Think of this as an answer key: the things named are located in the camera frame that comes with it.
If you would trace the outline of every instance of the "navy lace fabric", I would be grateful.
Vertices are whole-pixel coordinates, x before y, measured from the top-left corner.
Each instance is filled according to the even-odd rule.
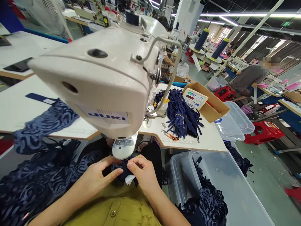
[[[121,165],[117,165],[115,163],[113,163],[111,165],[111,171],[114,171],[115,169],[118,169],[118,168],[122,168],[123,169],[123,173],[117,177],[118,180],[120,180],[122,182],[125,182],[125,179],[126,179],[126,177],[128,175],[133,175],[133,173],[126,166],[128,164],[128,162],[129,162],[129,160],[132,159],[132,158],[133,158],[133,156],[130,156],[127,159],[122,160],[122,164]],[[135,183],[135,186],[138,187],[138,180],[137,180],[137,178],[134,178],[134,183]]]
[[[63,142],[48,144],[48,149],[0,180],[0,225],[23,225],[67,192],[90,164],[102,159],[99,151],[75,159],[80,142],[72,140],[66,146]]]
[[[43,114],[25,123],[25,128],[13,133],[16,152],[34,154],[47,148],[43,137],[70,126],[78,117],[63,101],[57,101]]]
[[[225,226],[228,208],[222,191],[217,190],[210,180],[203,176],[202,169],[195,161],[194,166],[202,188],[197,197],[188,199],[183,206],[180,203],[178,209],[192,226]]]
[[[250,168],[253,166],[251,164],[250,160],[247,158],[243,158],[237,150],[231,146],[230,141],[224,142],[226,148],[229,150],[230,154],[233,156],[234,160],[236,161],[238,167],[241,169],[242,173],[244,174],[245,177],[247,177],[247,172],[250,171],[251,173],[254,173],[253,171],[250,170]]]

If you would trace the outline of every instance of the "finger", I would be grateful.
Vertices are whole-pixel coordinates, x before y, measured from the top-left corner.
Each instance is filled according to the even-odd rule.
[[[142,169],[139,168],[135,163],[128,162],[126,167],[137,177],[139,173],[142,171]]]
[[[100,160],[97,165],[100,167],[100,170],[103,171],[105,168],[110,166],[112,163],[121,164],[121,161],[115,159],[113,156],[105,157],[104,159]]]
[[[142,155],[138,155],[135,158],[132,158],[129,160],[129,162],[133,162],[135,164],[139,164],[141,165],[143,168],[146,167],[148,164],[148,160],[142,156]]]
[[[107,186],[109,183],[111,183],[113,180],[116,179],[120,174],[123,173],[123,169],[118,168],[109,173],[106,177],[104,177],[104,184]]]

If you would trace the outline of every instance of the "ceiling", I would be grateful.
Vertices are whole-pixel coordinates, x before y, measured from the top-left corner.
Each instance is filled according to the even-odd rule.
[[[234,13],[234,12],[268,12],[272,7],[278,2],[278,0],[212,0],[216,4],[220,5],[224,9]],[[204,4],[203,13],[225,13],[224,10],[217,7],[207,0],[201,0],[201,3]],[[277,9],[277,12],[296,12],[301,8],[300,1],[294,0],[285,0]],[[238,21],[238,18],[228,17],[228,19]],[[220,21],[219,17],[214,17],[213,20]],[[257,25],[260,22],[260,18],[250,17],[245,23],[246,25]],[[293,23],[286,27],[286,29],[298,30],[301,33],[301,19],[284,19],[284,18],[269,18],[263,26],[282,28],[281,24],[283,22],[292,21]],[[242,28],[241,30],[252,31],[250,28]],[[277,37],[281,39],[288,39],[293,41],[301,42],[301,36],[282,34],[279,32],[258,30],[257,34],[262,34],[266,36]]]

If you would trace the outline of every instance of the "yellow-green shirt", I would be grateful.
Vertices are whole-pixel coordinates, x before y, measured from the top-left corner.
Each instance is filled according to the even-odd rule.
[[[161,225],[138,186],[114,181],[98,198],[76,211],[64,226]]]

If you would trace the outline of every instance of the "shirt button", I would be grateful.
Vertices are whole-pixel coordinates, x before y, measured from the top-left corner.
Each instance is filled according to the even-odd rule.
[[[111,217],[115,217],[116,216],[116,210],[112,210],[112,212],[111,212]]]

